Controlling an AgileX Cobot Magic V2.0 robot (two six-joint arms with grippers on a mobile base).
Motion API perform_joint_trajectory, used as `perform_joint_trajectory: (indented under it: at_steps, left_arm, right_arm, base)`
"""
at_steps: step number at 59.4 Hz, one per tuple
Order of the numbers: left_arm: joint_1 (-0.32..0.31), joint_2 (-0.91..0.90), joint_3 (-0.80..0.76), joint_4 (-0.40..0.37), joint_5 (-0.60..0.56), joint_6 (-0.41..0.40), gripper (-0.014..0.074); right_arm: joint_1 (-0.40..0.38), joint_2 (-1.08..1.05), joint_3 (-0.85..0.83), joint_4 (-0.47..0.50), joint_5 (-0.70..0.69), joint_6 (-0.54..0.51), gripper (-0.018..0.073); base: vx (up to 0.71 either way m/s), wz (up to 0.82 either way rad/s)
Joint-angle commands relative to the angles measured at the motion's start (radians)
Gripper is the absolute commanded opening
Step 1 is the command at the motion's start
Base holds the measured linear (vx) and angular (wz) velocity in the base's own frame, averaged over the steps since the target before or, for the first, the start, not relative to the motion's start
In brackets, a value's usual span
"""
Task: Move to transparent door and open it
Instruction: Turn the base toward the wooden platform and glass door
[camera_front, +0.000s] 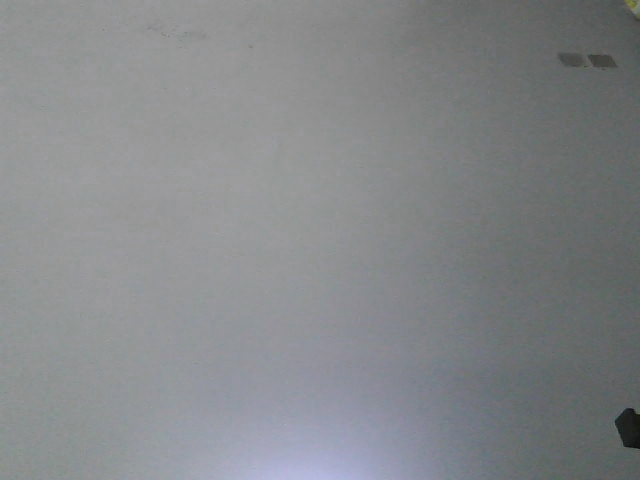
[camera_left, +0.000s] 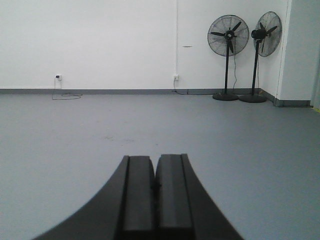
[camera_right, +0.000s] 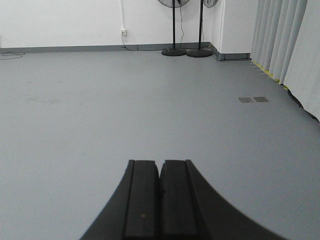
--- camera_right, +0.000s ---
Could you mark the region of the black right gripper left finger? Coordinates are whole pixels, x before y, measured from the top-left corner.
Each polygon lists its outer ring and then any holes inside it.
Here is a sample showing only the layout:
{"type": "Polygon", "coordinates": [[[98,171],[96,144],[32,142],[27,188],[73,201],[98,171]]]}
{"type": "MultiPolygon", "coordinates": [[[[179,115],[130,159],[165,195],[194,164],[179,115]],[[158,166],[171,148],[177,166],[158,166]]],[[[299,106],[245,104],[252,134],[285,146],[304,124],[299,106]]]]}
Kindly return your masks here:
{"type": "Polygon", "coordinates": [[[82,235],[83,240],[155,240],[158,237],[158,168],[129,160],[116,190],[82,235]]]}

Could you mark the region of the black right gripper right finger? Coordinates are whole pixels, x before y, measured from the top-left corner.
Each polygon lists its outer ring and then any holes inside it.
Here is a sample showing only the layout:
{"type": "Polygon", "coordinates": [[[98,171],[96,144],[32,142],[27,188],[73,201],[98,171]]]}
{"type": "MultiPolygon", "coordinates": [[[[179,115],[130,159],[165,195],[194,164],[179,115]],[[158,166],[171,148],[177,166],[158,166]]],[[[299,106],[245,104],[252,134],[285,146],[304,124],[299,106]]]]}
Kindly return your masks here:
{"type": "Polygon", "coordinates": [[[166,160],[160,182],[163,240],[282,239],[225,200],[191,160],[166,160]]]}

